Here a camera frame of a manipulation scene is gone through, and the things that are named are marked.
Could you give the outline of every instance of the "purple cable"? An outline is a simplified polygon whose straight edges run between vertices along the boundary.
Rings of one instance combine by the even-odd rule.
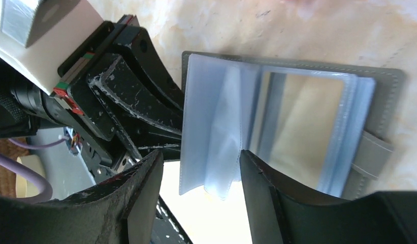
[[[23,176],[26,180],[34,184],[34,186],[39,190],[39,194],[36,196],[16,198],[17,200],[26,203],[37,203],[48,201],[53,196],[53,187],[51,187],[50,183],[44,177],[40,176],[33,170],[2,154],[0,154],[0,165],[16,174]]]
[[[12,138],[10,138],[8,140],[10,142],[14,143],[17,146],[20,146],[20,147],[23,147],[23,148],[26,148],[26,149],[30,149],[30,150],[46,149],[46,148],[49,148],[49,147],[52,147],[52,146],[59,145],[60,143],[66,141],[65,138],[62,138],[62,139],[60,139],[58,141],[55,141],[53,143],[50,143],[50,144],[35,146],[35,145],[29,145],[29,144],[26,144],[26,143],[23,143],[23,142],[19,142],[16,139],[12,139]]]

